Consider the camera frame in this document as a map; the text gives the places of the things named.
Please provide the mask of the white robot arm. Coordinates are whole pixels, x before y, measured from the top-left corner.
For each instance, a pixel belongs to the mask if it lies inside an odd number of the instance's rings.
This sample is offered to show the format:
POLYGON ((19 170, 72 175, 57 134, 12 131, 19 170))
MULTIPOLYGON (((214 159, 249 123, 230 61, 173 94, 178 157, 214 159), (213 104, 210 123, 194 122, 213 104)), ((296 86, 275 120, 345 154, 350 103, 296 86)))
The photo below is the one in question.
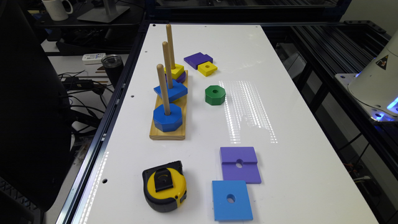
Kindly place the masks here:
POLYGON ((359 73, 337 73, 340 85, 375 122, 397 121, 397 34, 359 73))

